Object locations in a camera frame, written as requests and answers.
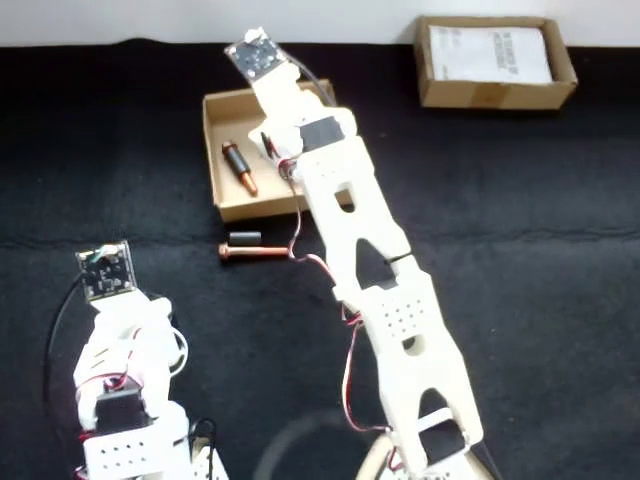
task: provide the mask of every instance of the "copper bolt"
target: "copper bolt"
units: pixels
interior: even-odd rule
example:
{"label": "copper bolt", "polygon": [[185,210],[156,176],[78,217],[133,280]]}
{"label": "copper bolt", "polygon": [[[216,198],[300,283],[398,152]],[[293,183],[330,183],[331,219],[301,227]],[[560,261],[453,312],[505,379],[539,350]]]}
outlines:
{"label": "copper bolt", "polygon": [[228,243],[218,245],[218,255],[223,260],[229,257],[286,257],[287,247],[230,247]]}

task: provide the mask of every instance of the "black tube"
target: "black tube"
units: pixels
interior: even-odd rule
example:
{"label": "black tube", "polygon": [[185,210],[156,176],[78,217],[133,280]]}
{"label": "black tube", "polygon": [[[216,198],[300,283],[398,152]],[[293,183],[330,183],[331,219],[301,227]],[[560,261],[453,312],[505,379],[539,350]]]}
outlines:
{"label": "black tube", "polygon": [[232,247],[259,247],[262,245],[262,233],[229,232],[229,245]]}

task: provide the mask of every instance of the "cardboard box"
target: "cardboard box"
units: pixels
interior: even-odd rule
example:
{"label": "cardboard box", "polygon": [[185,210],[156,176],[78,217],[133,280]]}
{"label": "cardboard box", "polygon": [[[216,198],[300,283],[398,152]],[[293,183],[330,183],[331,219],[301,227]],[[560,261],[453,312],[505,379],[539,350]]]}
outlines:
{"label": "cardboard box", "polygon": [[[553,83],[547,85],[435,80],[429,25],[443,27],[535,27],[542,31]],[[558,24],[540,17],[421,17],[414,42],[420,102],[425,107],[556,110],[578,79]]]}
{"label": "cardboard box", "polygon": [[[335,98],[333,87],[328,80],[320,84],[329,96]],[[303,89],[316,91],[310,82],[301,82]],[[296,211],[291,189],[273,164],[258,152],[249,140],[249,131],[264,120],[264,113],[253,90],[233,90],[206,95],[202,101],[202,121],[207,146],[213,203],[220,210],[222,220],[233,222],[250,218],[268,217]],[[258,195],[252,197],[238,181],[225,161],[221,146],[226,140],[233,140],[246,159],[251,174],[258,186]],[[299,187],[296,195],[302,209],[307,204]],[[348,196],[339,196],[341,202]]]}

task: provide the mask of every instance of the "cylindrical component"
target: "cylindrical component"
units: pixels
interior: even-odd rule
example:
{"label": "cylindrical component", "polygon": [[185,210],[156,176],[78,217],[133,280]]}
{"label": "cylindrical component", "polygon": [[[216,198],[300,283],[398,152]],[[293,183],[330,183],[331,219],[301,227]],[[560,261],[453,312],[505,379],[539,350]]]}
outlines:
{"label": "cylindrical component", "polygon": [[286,257],[288,247],[230,247],[228,243],[218,245],[218,255],[223,260],[229,257]]}
{"label": "cylindrical component", "polygon": [[229,232],[231,247],[259,247],[262,244],[260,232]]}
{"label": "cylindrical component", "polygon": [[251,176],[249,164],[240,153],[238,146],[231,140],[224,142],[222,144],[222,154],[236,177],[242,182],[247,191],[255,197],[258,194],[258,187]]}

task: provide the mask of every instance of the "circuit board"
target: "circuit board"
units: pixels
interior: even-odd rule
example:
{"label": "circuit board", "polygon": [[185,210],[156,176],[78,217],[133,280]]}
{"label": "circuit board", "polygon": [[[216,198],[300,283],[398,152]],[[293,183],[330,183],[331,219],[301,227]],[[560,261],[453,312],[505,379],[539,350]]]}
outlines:
{"label": "circuit board", "polygon": [[136,289],[129,244],[122,241],[76,253],[88,302]]}
{"label": "circuit board", "polygon": [[244,41],[225,48],[225,53],[249,83],[287,61],[282,49],[261,28],[251,30]]}

